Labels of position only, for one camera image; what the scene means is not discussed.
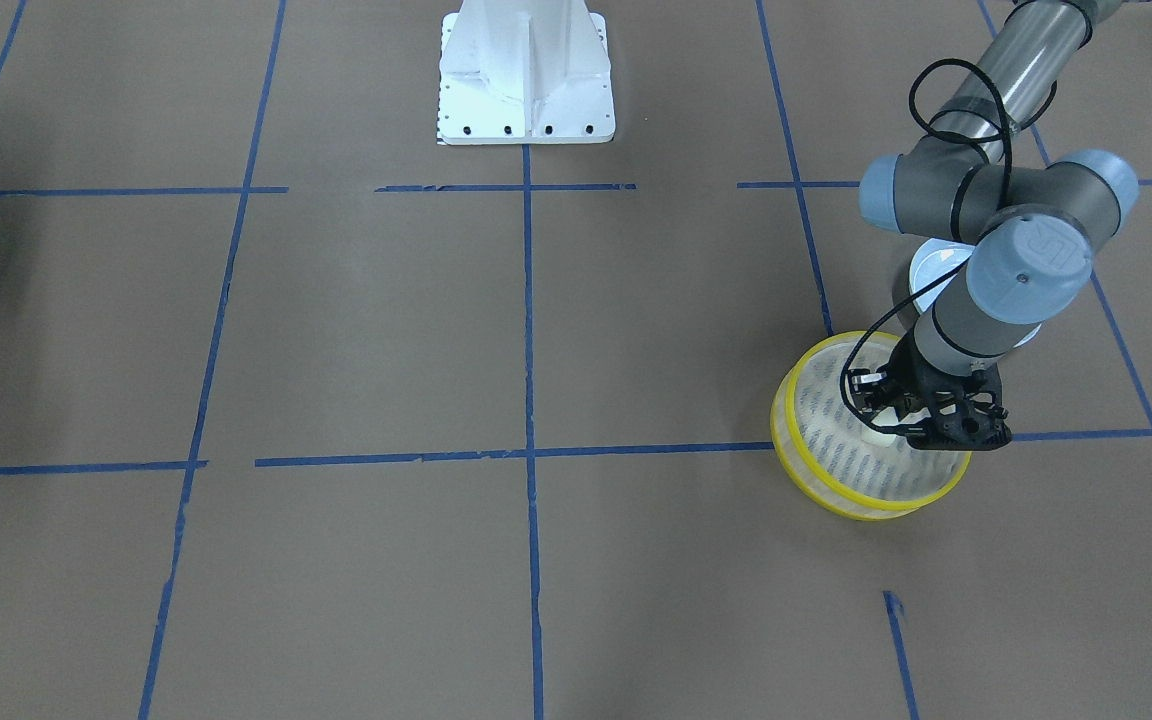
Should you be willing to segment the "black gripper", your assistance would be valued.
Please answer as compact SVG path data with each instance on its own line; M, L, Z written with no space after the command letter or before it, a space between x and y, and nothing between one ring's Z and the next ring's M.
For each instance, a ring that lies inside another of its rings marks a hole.
M846 409L869 429L888 427L914 450L996 450L1011 444L995 367L942 372L914 338L901 338L886 364L855 367L864 334L846 356Z

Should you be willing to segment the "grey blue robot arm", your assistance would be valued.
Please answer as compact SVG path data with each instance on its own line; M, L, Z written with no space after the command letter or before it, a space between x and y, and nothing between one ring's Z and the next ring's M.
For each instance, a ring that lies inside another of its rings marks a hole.
M1071 58L1116 1L1020 1L977 61L931 70L967 76L931 118L908 109L922 138L861 179L861 217L882 232L965 243L972 253L929 283L934 300L886 364L838 374L846 409L876 435L916 450L993 450L1011 441L998 363L1062 313L1087 285L1098 251L1140 194L1120 156L1087 149L1043 168L1015 162L1015 141L1056 94Z

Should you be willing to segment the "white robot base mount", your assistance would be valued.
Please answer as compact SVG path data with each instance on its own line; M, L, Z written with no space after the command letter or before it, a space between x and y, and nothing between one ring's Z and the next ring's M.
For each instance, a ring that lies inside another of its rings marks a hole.
M616 129L607 20L585 1L463 1L444 15L438 143L608 143Z

